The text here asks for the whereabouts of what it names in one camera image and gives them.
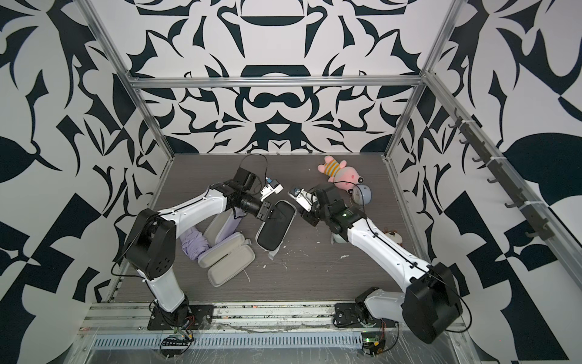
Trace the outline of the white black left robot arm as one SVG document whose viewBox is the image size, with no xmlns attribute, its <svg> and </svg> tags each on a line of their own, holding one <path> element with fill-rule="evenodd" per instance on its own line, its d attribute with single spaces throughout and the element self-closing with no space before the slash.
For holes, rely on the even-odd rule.
<svg viewBox="0 0 582 364">
<path fill-rule="evenodd" d="M 189 316 L 189 300 L 173 271 L 177 238 L 206 218 L 229 209 L 240 209 L 265 221 L 272 204 L 250 192 L 255 179 L 255 174 L 238 168 L 234 178 L 210 185 L 198 197 L 160 211 L 147 208 L 136 217 L 121 258 L 145 280 L 170 325 L 180 326 Z"/>
</svg>

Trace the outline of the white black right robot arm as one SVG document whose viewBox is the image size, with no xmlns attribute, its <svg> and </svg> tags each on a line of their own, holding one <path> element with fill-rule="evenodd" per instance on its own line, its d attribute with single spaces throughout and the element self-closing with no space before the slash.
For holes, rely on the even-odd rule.
<svg viewBox="0 0 582 364">
<path fill-rule="evenodd" d="M 305 221 L 326 224 L 332 235 L 370 256 L 400 287 L 399 294 L 380 288 L 363 294 L 359 300 L 367 314 L 405 323 L 426 344 L 462 316 L 462 298 L 451 270 L 441 263 L 431 265 L 398 245 L 364 211 L 347 206 L 333 184 L 310 190 L 296 187 L 289 195 L 301 206 Z"/>
</svg>

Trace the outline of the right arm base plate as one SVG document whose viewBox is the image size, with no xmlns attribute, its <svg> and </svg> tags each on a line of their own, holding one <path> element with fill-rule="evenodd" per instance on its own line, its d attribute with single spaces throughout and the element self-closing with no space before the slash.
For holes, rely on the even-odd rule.
<svg viewBox="0 0 582 364">
<path fill-rule="evenodd" d="M 377 327 L 377 320 L 363 303 L 336 303 L 332 323 L 338 329 Z"/>
</svg>

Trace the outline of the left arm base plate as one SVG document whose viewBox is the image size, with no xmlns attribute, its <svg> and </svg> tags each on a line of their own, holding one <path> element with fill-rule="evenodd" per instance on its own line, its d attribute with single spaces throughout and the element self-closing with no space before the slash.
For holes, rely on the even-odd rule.
<svg viewBox="0 0 582 364">
<path fill-rule="evenodd" d="M 171 329 L 204 330 L 212 324 L 214 310 L 214 305 L 197 304 L 189 305 L 188 308 L 182 305 L 176 312 L 169 313 L 157 303 L 153 303 L 147 330 L 152 332 Z"/>
</svg>

